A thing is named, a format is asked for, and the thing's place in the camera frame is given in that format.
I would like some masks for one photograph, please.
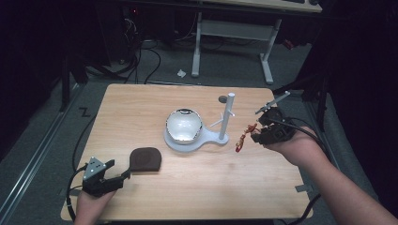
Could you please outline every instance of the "white pole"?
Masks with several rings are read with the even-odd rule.
[[[219,135],[219,139],[223,140],[224,135],[225,135],[225,131],[226,131],[226,126],[228,125],[228,119],[229,116],[235,116],[231,109],[232,109],[232,104],[234,103],[234,98],[235,98],[235,94],[234,93],[229,93],[228,94],[228,98],[226,100],[226,105],[225,105],[225,110],[224,110],[224,115],[222,118],[222,129],[220,130],[220,135]]]

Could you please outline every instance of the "wooden table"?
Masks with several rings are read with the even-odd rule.
[[[167,116],[181,108],[197,111],[209,127],[220,119],[219,96],[235,93],[224,146],[206,144],[191,153],[170,149],[163,139]],[[159,172],[134,172],[108,204],[101,219],[238,219],[299,218],[309,202],[296,166],[248,136],[243,149],[235,144],[243,130],[256,122],[254,112],[272,92],[265,88],[111,84],[81,158],[102,162],[115,159],[105,178],[129,167],[132,150],[155,147],[161,151]],[[219,131],[220,125],[211,130]],[[82,183],[79,173],[72,186]],[[72,198],[75,208],[76,197]],[[64,205],[61,217],[70,220]]]

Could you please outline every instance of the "gray carpet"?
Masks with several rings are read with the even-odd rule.
[[[191,61],[193,46],[188,42],[181,42],[174,47],[160,43],[147,42],[147,47],[156,46],[153,51],[161,57],[160,67],[149,78],[148,83],[184,83],[209,86],[242,86],[265,87],[276,89],[295,80],[296,75],[311,46],[299,46],[291,51],[284,46],[276,45],[269,58],[270,69],[274,76],[274,84],[267,85],[258,55],[243,52],[230,52],[228,45],[222,45],[217,50],[208,50],[217,43],[208,44],[202,51],[202,64],[199,78],[192,78]],[[138,66],[138,83],[142,83],[146,76],[157,66],[159,57],[149,50],[142,50],[140,65]],[[187,72],[184,78],[176,74],[182,69]],[[134,74],[128,83],[134,83]],[[69,177],[72,174],[72,154],[81,133],[92,116],[99,109],[104,91],[110,83],[122,83],[102,76],[90,75],[86,86],[76,88],[75,101],[70,105],[67,113],[59,113],[61,106],[61,87],[58,84],[53,90],[51,98],[31,118],[28,128],[14,145],[8,156],[0,164],[0,203],[4,203],[21,175],[31,173],[33,179],[27,180],[27,189],[22,190],[21,198],[16,198],[10,207],[10,214],[5,224],[71,224],[60,218],[60,211],[64,203]],[[287,115],[302,118],[313,124],[313,103],[303,103],[296,91],[292,97],[286,98],[280,106]],[[64,116],[59,129],[52,136],[48,146],[40,145],[46,137],[55,118]],[[322,134],[324,141],[329,144],[338,162],[338,167],[360,187],[376,198],[368,179],[353,154],[344,130],[333,108],[332,99],[328,98],[328,110],[325,116],[326,132]],[[76,163],[84,149],[90,128],[77,146]],[[43,160],[37,163],[35,171],[26,171],[30,159],[38,148],[45,148]],[[309,192],[313,198],[316,187],[302,172],[305,184],[313,186]],[[283,224],[274,220],[274,224]],[[325,203],[318,201],[314,206],[314,215],[302,224],[335,224]]]

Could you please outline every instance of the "human arm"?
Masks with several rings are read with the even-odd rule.
[[[395,216],[338,171],[307,134],[298,131],[287,142],[265,147],[281,153],[310,175],[338,224],[398,224]]]
[[[106,193],[97,198],[81,191],[77,199],[75,225],[95,224],[105,206],[114,197],[116,191]]]

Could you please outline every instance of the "white stand base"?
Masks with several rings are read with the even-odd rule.
[[[202,131],[198,139],[190,144],[179,144],[175,143],[173,139],[167,134],[167,130],[165,129],[163,132],[164,140],[166,141],[167,145],[178,151],[178,152],[192,152],[200,148],[202,145],[205,143],[216,143],[218,145],[225,145],[228,143],[228,135],[224,134],[224,138],[221,140],[219,138],[220,132],[214,132],[211,130],[208,130],[205,126],[202,127]]]

